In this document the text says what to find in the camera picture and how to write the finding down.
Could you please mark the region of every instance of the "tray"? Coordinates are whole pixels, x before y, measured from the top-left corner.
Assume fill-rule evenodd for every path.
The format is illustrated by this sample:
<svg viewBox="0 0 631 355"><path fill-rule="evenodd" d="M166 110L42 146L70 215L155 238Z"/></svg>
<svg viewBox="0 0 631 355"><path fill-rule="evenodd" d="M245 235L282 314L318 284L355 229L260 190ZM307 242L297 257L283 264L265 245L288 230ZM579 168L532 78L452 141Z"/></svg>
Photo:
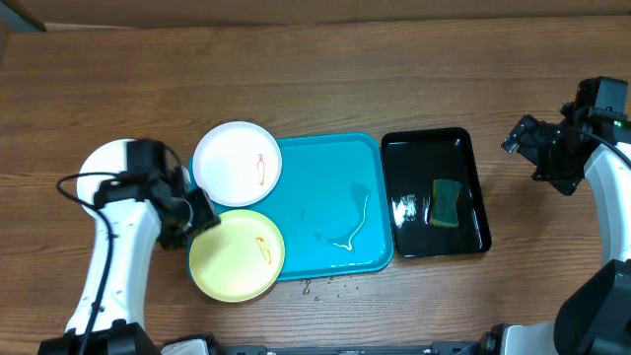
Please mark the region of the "tray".
<svg viewBox="0 0 631 355"><path fill-rule="evenodd" d="M246 209L267 216L283 235L285 262L278 280L386 267L393 241L377 141L345 133L277 142L283 157L278 183ZM218 213L232 209L215 207Z"/></svg>
<svg viewBox="0 0 631 355"><path fill-rule="evenodd" d="M444 128L389 133L382 140L382 150L398 253L405 257L434 256L485 252L491 248L471 137L466 130ZM455 228L429 223L432 183L438 178L461 183ZM412 206L406 215L401 212L404 210L401 204Z"/></svg>

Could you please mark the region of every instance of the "yellow plate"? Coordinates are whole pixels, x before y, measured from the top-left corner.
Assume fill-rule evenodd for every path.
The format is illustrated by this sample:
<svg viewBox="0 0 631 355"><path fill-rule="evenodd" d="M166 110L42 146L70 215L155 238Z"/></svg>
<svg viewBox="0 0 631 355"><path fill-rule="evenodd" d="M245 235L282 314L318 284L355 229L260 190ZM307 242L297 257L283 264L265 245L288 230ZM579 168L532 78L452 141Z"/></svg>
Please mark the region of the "yellow plate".
<svg viewBox="0 0 631 355"><path fill-rule="evenodd" d="M283 236L260 213L232 210L193 241L188 267L195 284L224 302L252 299L276 281L285 260Z"/></svg>

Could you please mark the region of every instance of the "sponge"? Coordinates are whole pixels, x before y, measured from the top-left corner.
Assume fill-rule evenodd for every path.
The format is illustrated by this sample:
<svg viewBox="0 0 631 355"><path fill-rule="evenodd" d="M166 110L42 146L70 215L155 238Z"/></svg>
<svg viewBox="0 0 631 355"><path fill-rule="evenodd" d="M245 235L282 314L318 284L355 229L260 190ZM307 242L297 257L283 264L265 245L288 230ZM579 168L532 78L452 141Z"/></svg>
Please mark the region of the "sponge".
<svg viewBox="0 0 631 355"><path fill-rule="evenodd" d="M446 178L438 178L432 187L432 213L430 224L438 227L457 227L457 198L462 184Z"/></svg>

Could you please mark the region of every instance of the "wall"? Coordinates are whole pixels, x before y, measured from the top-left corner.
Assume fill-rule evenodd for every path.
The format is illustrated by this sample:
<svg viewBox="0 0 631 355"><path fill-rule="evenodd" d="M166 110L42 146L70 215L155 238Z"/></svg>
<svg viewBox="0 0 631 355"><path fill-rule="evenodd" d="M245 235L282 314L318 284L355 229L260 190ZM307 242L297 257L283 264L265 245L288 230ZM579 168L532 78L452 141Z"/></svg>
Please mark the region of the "wall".
<svg viewBox="0 0 631 355"><path fill-rule="evenodd" d="M629 15L631 0L10 0L44 23L113 27Z"/></svg>

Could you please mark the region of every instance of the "turquoise tray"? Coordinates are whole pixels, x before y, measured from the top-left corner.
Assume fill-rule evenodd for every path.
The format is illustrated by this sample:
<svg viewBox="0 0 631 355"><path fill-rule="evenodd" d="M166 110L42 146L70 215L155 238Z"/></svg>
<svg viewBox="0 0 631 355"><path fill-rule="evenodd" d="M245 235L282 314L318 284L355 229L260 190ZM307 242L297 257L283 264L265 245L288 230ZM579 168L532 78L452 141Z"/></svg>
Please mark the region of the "turquoise tray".
<svg viewBox="0 0 631 355"><path fill-rule="evenodd" d="M283 158L278 183L246 209L267 216L283 234L285 262L278 280L385 268L394 248L377 141L344 133L277 142Z"/></svg>

